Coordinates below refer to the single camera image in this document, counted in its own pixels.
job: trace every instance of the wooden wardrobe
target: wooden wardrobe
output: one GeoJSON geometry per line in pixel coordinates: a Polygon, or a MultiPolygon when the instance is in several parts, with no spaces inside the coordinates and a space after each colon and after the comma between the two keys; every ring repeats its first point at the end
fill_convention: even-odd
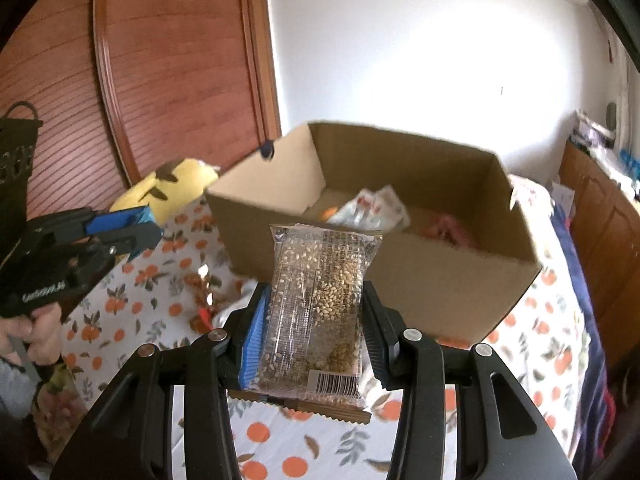
{"type": "Polygon", "coordinates": [[[268,20],[267,0],[38,0],[0,52],[0,112],[27,100],[44,122],[30,218],[279,136],[268,20]]]}
{"type": "Polygon", "coordinates": [[[570,142],[560,179],[575,189],[571,235],[613,368],[640,344],[640,208],[570,142]]]}

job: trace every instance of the wooden cabinet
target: wooden cabinet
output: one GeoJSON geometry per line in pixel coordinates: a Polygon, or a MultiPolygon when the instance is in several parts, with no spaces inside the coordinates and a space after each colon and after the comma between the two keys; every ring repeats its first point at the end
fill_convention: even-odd
{"type": "Polygon", "coordinates": [[[611,367],[640,343],[640,213],[571,143],[560,179],[576,192],[571,234],[611,367]]]}
{"type": "Polygon", "coordinates": [[[598,322],[609,367],[632,351],[640,341],[640,266],[598,322]]]}

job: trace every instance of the orange print bedsheet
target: orange print bedsheet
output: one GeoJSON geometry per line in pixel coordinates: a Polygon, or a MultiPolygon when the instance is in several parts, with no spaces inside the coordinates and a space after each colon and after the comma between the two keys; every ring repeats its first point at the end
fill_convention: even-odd
{"type": "MultiPolygon", "coordinates": [[[[536,184],[512,178],[544,270],[522,300],[489,335],[545,417],[565,453],[577,442],[578,404],[587,366],[588,336],[562,249],[549,221],[550,197],[536,184]]],[[[131,263],[120,264],[86,297],[65,325],[63,356],[88,407],[135,349],[188,345],[203,332],[187,272],[206,263],[222,285],[214,300],[223,309],[246,305],[255,282],[234,275],[204,199],[188,205],[165,226],[162,242],[131,263]]],[[[367,396],[372,419],[364,425],[320,415],[229,399],[240,471],[246,480],[322,479],[330,475],[385,478],[394,446],[401,392],[374,388],[367,396]]],[[[455,477],[455,392],[446,392],[444,478],[455,477]]],[[[174,478],[185,478],[182,390],[174,400],[174,478]]]]}

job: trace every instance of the human hand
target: human hand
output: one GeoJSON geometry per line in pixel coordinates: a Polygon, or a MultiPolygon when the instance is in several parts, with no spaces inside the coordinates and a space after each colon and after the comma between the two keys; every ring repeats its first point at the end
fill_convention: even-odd
{"type": "Polygon", "coordinates": [[[20,365],[20,358],[11,346],[7,335],[30,343],[27,354],[37,365],[49,365],[58,360],[62,348],[60,331],[62,311],[57,303],[41,306],[26,316],[11,319],[0,318],[0,356],[20,365]]]}

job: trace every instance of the cardboard box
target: cardboard box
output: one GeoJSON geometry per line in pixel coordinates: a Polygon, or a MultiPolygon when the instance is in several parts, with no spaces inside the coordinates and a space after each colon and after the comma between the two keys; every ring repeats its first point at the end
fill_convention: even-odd
{"type": "Polygon", "coordinates": [[[432,336],[482,340],[540,271],[524,216],[510,210],[498,158],[469,146],[368,126],[311,123],[254,153],[207,189],[233,268],[270,282],[271,224],[318,219],[361,189],[391,184],[412,225],[383,242],[366,278],[408,326],[432,336]],[[419,235],[437,213],[455,215],[481,250],[419,235]]]}

